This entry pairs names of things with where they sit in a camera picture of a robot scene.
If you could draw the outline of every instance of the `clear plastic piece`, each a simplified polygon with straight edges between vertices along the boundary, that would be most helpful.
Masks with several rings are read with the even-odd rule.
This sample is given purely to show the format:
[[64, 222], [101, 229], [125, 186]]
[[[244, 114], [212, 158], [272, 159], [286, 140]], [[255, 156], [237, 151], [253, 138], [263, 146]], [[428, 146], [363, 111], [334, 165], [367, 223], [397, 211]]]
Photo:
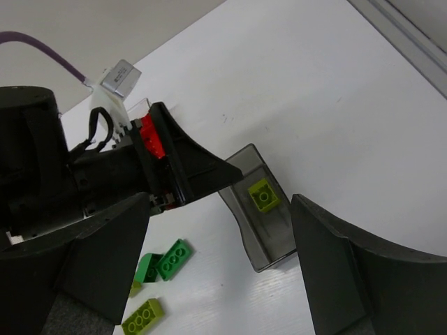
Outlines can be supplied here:
[[[296, 252], [291, 204], [254, 144], [247, 145], [226, 161], [241, 169], [244, 179], [219, 194], [236, 217], [254, 270], [261, 272]], [[263, 187], [265, 184], [278, 198], [268, 211], [256, 203], [253, 194], [257, 185]]]

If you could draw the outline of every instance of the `red clip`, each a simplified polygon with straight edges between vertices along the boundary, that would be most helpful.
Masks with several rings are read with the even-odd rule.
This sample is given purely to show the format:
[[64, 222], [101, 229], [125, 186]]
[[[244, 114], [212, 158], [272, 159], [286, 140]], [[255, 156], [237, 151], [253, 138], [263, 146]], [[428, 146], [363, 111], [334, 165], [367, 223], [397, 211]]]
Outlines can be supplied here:
[[140, 134], [146, 149], [158, 159], [166, 156], [163, 145], [161, 145], [159, 134], [157, 134], [154, 122], [152, 122], [151, 115], [148, 113], [141, 119], [141, 122]]

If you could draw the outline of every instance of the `lego brick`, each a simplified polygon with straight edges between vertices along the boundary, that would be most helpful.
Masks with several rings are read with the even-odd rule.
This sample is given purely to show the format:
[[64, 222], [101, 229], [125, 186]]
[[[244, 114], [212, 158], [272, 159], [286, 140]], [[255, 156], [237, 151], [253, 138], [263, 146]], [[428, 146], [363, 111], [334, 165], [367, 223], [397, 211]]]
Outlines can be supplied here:
[[131, 286], [131, 291], [129, 293], [129, 298], [132, 298], [137, 295], [141, 290], [141, 283], [138, 281], [133, 281]]
[[142, 335], [151, 329], [165, 315], [157, 299], [147, 300], [132, 313], [121, 327], [126, 335]]
[[263, 213], [268, 213], [281, 203], [266, 178], [262, 178], [256, 184], [250, 186], [249, 193], [258, 210]]
[[156, 265], [156, 270], [164, 281], [169, 281], [191, 257], [188, 244], [178, 239]]
[[140, 283], [155, 283], [157, 276], [155, 266], [162, 257], [163, 255], [158, 253], [147, 253], [142, 256], [134, 279]]

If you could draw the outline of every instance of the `tabletop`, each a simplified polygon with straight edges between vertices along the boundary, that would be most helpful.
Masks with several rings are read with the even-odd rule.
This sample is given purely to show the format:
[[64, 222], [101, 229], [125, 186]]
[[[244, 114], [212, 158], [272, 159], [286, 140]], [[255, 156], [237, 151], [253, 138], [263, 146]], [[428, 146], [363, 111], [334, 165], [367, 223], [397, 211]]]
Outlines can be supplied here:
[[[252, 142], [289, 197], [447, 255], [447, 102], [347, 1], [227, 0], [135, 66], [129, 107], [163, 101], [222, 158]], [[87, 108], [62, 118], [70, 147]], [[125, 318], [158, 297], [167, 317], [153, 334], [314, 333], [298, 258], [255, 273], [217, 194], [151, 218], [142, 255], [178, 238], [193, 257]]]

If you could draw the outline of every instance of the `purple cable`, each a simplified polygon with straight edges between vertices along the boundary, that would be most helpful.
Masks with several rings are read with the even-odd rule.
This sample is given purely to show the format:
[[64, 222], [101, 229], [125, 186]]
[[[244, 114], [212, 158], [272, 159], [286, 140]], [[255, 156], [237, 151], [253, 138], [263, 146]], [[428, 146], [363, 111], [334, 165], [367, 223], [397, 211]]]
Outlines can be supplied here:
[[26, 43], [36, 49], [39, 49], [44, 54], [53, 58], [57, 63], [61, 64], [69, 73], [74, 75], [81, 83], [86, 83], [86, 77], [76, 70], [76, 68], [67, 62], [60, 54], [55, 52], [52, 48], [43, 44], [39, 40], [36, 40], [34, 37], [30, 35], [26, 35], [25, 33], [19, 33], [16, 31], [2, 31], [0, 32], [0, 44], [6, 42], [22, 42]]

